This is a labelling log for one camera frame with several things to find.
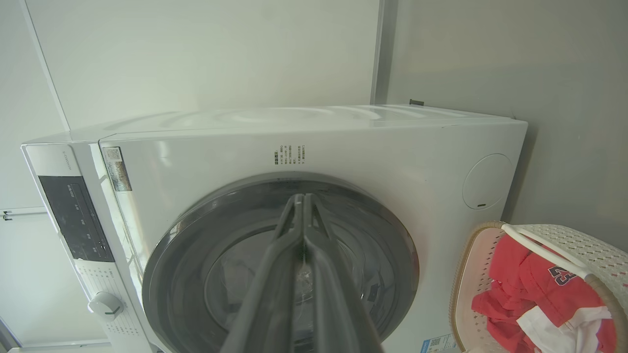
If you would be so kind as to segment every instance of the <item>white plastic basket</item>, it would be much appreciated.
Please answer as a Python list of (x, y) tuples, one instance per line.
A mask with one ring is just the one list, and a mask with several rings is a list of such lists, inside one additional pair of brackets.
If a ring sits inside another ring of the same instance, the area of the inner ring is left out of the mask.
[(583, 278), (609, 308), (617, 329), (615, 353), (628, 352), (628, 254), (562, 225), (510, 225), (503, 222), (479, 225), (468, 240), (460, 260), (453, 286), (450, 321), (456, 343), (462, 351), (507, 352), (487, 331), (486, 317), (471, 310), (473, 297), (490, 289), (490, 262), (495, 246), (504, 234)]

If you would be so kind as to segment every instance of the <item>gray wall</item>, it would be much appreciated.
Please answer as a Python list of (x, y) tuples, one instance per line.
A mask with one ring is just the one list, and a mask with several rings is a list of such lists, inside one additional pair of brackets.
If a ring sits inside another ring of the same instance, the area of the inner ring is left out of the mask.
[(503, 219), (628, 251), (628, 2), (398, 1), (379, 101), (529, 122)]

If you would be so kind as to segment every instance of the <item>warning label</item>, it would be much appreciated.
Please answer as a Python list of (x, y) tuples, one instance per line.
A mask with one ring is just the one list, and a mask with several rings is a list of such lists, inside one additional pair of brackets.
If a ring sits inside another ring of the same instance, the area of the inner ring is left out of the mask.
[(274, 152), (276, 165), (305, 164), (305, 145), (282, 144)]

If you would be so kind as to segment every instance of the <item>control panel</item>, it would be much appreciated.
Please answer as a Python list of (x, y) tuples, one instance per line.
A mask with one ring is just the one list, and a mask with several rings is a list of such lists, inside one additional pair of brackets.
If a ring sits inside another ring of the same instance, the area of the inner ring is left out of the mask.
[(72, 257), (114, 262), (82, 176), (40, 176), (61, 234)]

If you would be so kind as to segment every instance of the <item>white washing machine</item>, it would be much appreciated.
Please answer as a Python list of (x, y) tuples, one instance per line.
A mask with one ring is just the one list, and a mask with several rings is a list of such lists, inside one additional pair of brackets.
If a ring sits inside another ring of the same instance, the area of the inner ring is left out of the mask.
[[(500, 218), (527, 126), (419, 106), (240, 109), (128, 119), (23, 151), (118, 352), (217, 352), (302, 192), (332, 214), (386, 352), (433, 352), (451, 347), (431, 339), (450, 333), (458, 256), (473, 226)], [(312, 350), (311, 289), (304, 266), (296, 352)]]

